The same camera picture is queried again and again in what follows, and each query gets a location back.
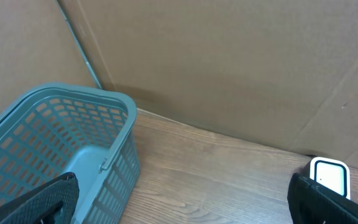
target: basket grid holes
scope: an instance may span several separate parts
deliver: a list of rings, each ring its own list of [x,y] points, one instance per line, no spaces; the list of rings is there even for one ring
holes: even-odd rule
[[[0,195],[11,200],[57,177],[81,146],[110,147],[126,118],[122,110],[69,99],[39,103],[0,144]]]
[[[139,167],[135,167],[137,154],[133,149],[133,136],[126,141],[122,154],[113,164],[114,169],[104,181],[102,191],[97,196],[100,204],[91,208],[87,223],[102,223],[100,219],[110,218],[117,220],[124,211],[124,206],[129,198],[130,192],[135,184],[135,179],[139,175]]]

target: wood grain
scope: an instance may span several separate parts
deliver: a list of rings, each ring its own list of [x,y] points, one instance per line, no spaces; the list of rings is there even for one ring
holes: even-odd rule
[[[121,223],[291,223],[287,188],[309,157],[139,111],[140,177]],[[351,169],[358,203],[358,170]]]

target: cardboard seam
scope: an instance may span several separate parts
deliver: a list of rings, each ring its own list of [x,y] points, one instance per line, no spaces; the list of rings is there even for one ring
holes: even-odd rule
[[[93,40],[93,42],[94,42],[94,44],[96,46],[96,50],[98,51],[98,54],[100,55],[100,59],[102,60],[103,66],[105,67],[105,69],[106,69],[106,71],[107,71],[107,73],[109,75],[111,85],[114,88],[114,90],[117,90],[117,88],[116,88],[116,86],[114,84],[114,80],[112,78],[111,72],[110,72],[110,70],[109,70],[109,68],[108,68],[108,66],[106,64],[106,61],[105,61],[105,59],[103,57],[103,54],[102,54],[102,51],[100,50],[98,40],[96,39],[96,36],[95,36],[95,34],[93,32],[93,29],[92,29],[92,27],[91,27],[91,25],[90,25],[90,23],[88,21],[88,18],[87,18],[86,14],[85,14],[84,9],[82,7],[82,3],[81,3],[81,1],[77,1],[77,2],[78,2],[78,7],[80,8],[81,14],[84,17],[84,20],[86,22],[86,26],[87,26],[87,28],[89,30],[89,33],[91,34],[92,40]]]
[[[299,138],[301,138],[306,132],[308,132],[316,122],[316,118],[324,111],[326,107],[332,102],[334,97],[337,95],[338,91],[344,86],[345,81],[347,81],[350,77],[355,75],[358,71],[358,57],[356,61],[353,63],[353,65],[350,67],[350,69],[345,72],[345,74],[342,76],[342,78],[338,81],[337,85],[333,88],[331,93],[322,101],[322,103],[318,106],[317,110],[314,112],[314,114],[310,117],[310,119],[306,122],[306,124],[303,126],[301,131],[297,134],[296,138],[292,142],[290,146],[290,150],[293,151],[294,147],[299,141]]]

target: teal plastic basket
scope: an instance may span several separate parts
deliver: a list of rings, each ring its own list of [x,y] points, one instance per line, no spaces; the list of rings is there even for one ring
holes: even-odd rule
[[[80,197],[73,223],[118,223],[139,176],[127,95],[51,83],[0,115],[0,206],[65,172]]]

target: brown cardboard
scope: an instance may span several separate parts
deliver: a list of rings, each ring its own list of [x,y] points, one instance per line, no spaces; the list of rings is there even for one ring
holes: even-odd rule
[[[302,154],[358,150],[358,99],[342,110],[358,94],[358,0],[78,2],[85,48],[140,108]]]
[[[102,88],[114,90],[114,83],[111,80],[110,72],[105,64],[106,62],[101,57],[98,43],[95,41],[89,22],[83,14],[81,2],[76,0],[59,0],[59,2],[63,10],[65,10],[78,41],[81,45],[86,46],[83,47],[83,50],[95,74],[97,74],[98,79],[103,84]]]
[[[94,86],[55,1],[0,0],[0,113],[45,82]]]

